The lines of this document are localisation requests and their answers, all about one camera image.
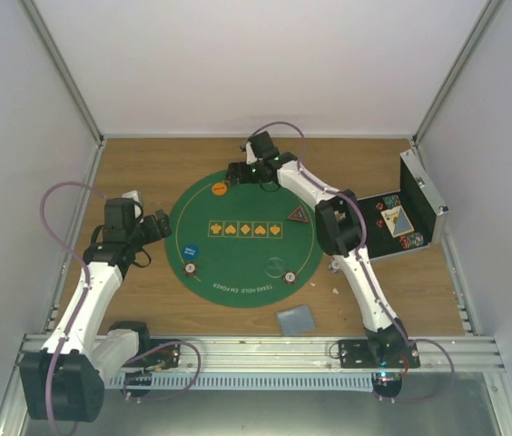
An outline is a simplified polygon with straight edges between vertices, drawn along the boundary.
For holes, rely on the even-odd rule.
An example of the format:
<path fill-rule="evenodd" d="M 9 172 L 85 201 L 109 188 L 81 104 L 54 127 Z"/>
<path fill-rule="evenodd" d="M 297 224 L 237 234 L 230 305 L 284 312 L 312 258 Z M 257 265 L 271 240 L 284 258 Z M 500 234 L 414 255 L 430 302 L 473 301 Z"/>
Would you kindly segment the orange big blind button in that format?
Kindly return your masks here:
<path fill-rule="evenodd" d="M 224 182 L 214 183 L 212 193 L 216 196 L 224 196 L 228 192 L 228 185 Z"/>

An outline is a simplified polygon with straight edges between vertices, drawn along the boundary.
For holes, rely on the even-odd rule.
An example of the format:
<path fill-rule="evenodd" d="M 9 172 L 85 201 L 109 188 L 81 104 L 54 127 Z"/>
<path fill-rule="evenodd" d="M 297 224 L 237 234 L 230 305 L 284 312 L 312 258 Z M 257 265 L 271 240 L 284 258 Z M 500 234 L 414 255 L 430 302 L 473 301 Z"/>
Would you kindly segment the black red all-in triangle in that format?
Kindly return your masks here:
<path fill-rule="evenodd" d="M 290 213 L 288 220 L 295 223 L 309 222 L 308 215 L 305 211 L 305 208 L 302 205 L 297 206 L 296 209 Z"/>

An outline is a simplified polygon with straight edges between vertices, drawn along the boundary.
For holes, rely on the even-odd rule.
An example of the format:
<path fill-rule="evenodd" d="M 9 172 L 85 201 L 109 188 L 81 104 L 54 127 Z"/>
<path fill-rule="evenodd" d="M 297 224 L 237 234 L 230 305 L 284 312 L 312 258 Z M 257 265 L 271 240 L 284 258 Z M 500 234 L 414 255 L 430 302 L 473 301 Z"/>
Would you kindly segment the blue small blind button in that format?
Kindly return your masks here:
<path fill-rule="evenodd" d="M 199 247 L 196 244 L 186 244 L 181 250 L 182 258 L 185 261 L 193 261 L 199 255 Z"/>

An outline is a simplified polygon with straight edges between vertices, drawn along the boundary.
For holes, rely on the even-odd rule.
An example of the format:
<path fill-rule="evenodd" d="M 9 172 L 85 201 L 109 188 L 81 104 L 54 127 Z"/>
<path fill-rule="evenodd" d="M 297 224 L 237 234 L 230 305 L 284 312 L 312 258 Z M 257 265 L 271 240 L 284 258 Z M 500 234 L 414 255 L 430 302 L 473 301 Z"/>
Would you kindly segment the red poker chip stack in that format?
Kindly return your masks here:
<path fill-rule="evenodd" d="M 296 281 L 298 280 L 298 276 L 295 272 L 293 271 L 286 271 L 283 275 L 282 275 L 282 280 L 284 283 L 286 284 L 295 284 Z"/>

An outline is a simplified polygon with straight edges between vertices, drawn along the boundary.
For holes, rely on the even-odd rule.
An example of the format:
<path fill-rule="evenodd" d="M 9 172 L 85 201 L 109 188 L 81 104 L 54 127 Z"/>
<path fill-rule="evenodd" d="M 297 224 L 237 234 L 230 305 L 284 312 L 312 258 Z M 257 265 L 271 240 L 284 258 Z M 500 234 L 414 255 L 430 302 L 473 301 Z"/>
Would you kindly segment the blue poker chip stack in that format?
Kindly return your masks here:
<path fill-rule="evenodd" d="M 330 271 L 332 273 L 339 273 L 342 271 L 341 267 L 340 267 L 340 264 L 339 262 L 333 258 L 331 261 L 330 261 L 330 264 L 329 264 L 329 267 L 330 267 Z"/>

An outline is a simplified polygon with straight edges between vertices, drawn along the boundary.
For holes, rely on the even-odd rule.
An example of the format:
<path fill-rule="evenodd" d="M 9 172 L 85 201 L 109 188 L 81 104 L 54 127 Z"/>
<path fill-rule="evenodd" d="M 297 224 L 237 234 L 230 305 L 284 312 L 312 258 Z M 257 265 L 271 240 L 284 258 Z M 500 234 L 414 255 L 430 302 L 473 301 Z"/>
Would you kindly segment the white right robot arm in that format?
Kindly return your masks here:
<path fill-rule="evenodd" d="M 371 266 L 368 228 L 355 194 L 324 183 L 299 157 L 280 152 L 264 128 L 253 133 L 241 149 L 245 160 L 228 165 L 225 182 L 229 186 L 275 183 L 314 211 L 317 242 L 344 273 L 357 300 L 369 360 L 377 367 L 389 367 L 409 339 Z"/>

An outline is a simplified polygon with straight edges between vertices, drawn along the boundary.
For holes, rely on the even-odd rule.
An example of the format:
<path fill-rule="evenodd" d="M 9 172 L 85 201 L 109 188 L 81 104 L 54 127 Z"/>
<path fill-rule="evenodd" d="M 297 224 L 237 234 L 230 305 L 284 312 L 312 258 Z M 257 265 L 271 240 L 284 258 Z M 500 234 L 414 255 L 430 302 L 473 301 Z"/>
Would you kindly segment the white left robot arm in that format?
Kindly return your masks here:
<path fill-rule="evenodd" d="M 129 268 L 141 266 L 137 255 L 171 233 L 164 211 L 144 213 L 140 192 L 106 199 L 103 224 L 78 258 L 80 278 L 60 322 L 41 349 L 20 362 L 32 419 L 91 422 L 102 409 L 106 382 L 126 362 L 141 367 L 150 361 L 153 346 L 141 322 L 125 323 L 102 342 L 95 338 Z"/>

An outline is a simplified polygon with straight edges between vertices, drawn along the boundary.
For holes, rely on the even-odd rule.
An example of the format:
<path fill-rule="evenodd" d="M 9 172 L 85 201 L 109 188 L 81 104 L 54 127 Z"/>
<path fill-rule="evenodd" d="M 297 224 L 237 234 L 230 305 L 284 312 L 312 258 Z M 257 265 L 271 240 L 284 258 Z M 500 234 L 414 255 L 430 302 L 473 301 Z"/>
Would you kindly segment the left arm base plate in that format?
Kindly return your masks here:
<path fill-rule="evenodd" d="M 180 360 L 181 345 L 176 339 L 151 339 L 148 346 L 144 346 L 138 354 L 153 350 L 140 360 L 123 364 L 122 368 L 131 372 L 157 372 L 177 368 Z"/>

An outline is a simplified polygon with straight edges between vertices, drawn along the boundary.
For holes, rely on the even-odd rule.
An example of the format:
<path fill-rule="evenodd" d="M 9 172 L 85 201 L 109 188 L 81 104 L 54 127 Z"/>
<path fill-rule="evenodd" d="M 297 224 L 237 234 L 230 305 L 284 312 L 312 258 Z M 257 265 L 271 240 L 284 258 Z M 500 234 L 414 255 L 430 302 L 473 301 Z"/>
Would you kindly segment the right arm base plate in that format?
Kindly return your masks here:
<path fill-rule="evenodd" d="M 344 369 L 417 369 L 421 366 L 417 346 L 402 345 L 392 351 L 377 349 L 366 339 L 340 339 L 328 348 L 329 356 L 338 359 Z"/>

